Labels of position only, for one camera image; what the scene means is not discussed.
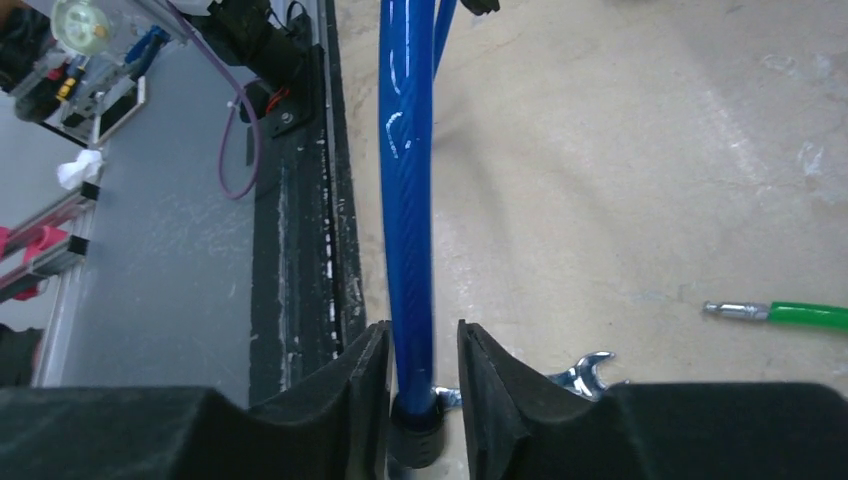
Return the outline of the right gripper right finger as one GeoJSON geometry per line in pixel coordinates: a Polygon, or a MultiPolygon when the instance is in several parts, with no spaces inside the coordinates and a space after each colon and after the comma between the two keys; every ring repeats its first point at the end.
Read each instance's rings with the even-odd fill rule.
{"type": "Polygon", "coordinates": [[[475,479],[843,479],[847,401],[814,383],[630,383],[592,402],[460,322],[475,479]]]}

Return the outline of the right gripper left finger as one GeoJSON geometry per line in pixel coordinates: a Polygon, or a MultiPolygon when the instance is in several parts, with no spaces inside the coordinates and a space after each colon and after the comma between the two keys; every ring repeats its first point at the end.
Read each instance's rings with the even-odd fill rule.
{"type": "Polygon", "coordinates": [[[5,479],[380,479],[387,322],[294,387],[241,408],[205,387],[1,393],[5,479]]]}

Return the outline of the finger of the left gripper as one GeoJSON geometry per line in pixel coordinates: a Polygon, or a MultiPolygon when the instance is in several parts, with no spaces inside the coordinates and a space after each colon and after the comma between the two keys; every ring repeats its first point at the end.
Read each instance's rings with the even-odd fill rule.
{"type": "Polygon", "coordinates": [[[463,0],[463,5],[475,16],[488,15],[501,8],[499,0],[463,0]]]}

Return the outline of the silver open-end wrench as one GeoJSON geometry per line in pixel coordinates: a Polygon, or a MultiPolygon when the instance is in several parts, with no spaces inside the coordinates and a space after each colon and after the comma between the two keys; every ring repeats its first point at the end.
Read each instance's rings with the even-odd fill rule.
{"type": "MultiPolygon", "coordinates": [[[[600,378],[598,367],[616,357],[610,351],[595,351],[582,356],[567,370],[556,374],[547,374],[546,378],[570,393],[590,402],[597,402],[609,388],[600,378]]],[[[434,391],[448,411],[463,406],[458,388],[435,387],[434,391]]]]}

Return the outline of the clutter outside the cell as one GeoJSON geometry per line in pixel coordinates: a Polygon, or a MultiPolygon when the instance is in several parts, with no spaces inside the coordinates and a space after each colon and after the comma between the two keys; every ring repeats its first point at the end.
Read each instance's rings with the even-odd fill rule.
{"type": "Polygon", "coordinates": [[[123,1],[1,4],[1,92],[21,121],[102,145],[147,102],[145,75],[170,33],[123,1]]]}

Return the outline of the aluminium frame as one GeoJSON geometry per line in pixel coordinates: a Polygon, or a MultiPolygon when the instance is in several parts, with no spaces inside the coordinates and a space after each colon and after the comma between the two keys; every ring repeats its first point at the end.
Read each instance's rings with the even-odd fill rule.
{"type": "Polygon", "coordinates": [[[89,240],[75,234],[74,223],[94,208],[100,187],[88,181],[15,227],[1,229],[1,259],[23,253],[21,263],[1,276],[1,302],[27,301],[57,278],[59,287],[43,328],[15,330],[1,324],[1,386],[29,387],[41,382],[71,273],[86,259],[89,240]]]}

